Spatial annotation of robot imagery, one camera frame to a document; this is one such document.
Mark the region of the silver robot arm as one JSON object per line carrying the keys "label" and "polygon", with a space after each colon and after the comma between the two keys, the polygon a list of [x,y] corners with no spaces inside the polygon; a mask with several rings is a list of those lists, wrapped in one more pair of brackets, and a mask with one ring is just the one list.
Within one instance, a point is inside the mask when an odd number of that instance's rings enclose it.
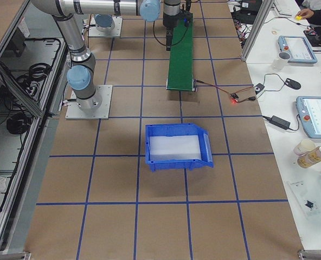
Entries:
{"label": "silver robot arm", "polygon": [[[174,29],[178,26],[180,19],[180,3],[181,1],[163,1],[163,25],[166,28],[166,43],[160,43],[166,47],[167,51],[171,50]],[[142,1],[139,13],[147,22],[155,22],[161,13],[161,1],[145,0]]]}
{"label": "silver robot arm", "polygon": [[102,96],[93,83],[95,57],[85,45],[74,15],[130,15],[153,22],[161,11],[160,1],[32,1],[32,4],[52,15],[68,46],[72,68],[67,73],[67,81],[82,110],[98,108]]}

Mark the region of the person hand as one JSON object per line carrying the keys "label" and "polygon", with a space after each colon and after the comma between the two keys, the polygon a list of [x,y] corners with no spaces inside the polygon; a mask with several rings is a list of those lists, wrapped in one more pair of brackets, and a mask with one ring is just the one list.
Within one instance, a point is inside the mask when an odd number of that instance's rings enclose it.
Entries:
{"label": "person hand", "polygon": [[314,11],[312,11],[311,9],[302,9],[300,10],[296,16],[301,17],[303,20],[311,18],[314,15]]}

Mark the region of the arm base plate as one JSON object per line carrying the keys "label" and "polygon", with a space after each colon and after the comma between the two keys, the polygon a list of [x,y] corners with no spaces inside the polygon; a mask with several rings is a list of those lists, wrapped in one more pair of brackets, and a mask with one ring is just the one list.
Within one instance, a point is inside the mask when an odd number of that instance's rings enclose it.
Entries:
{"label": "arm base plate", "polygon": [[108,120],[112,98],[112,85],[96,85],[95,94],[87,100],[77,99],[74,91],[68,102],[65,118],[67,120]]}
{"label": "arm base plate", "polygon": [[89,23],[88,37],[119,38],[123,18],[120,16],[95,15]]}

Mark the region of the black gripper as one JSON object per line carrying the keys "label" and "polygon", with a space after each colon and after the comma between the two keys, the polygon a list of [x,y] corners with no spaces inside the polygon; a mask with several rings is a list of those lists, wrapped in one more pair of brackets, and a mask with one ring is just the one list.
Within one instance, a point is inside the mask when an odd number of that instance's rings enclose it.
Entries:
{"label": "black gripper", "polygon": [[167,28],[166,29],[166,44],[165,44],[167,51],[171,50],[173,35],[174,35],[174,29]]}

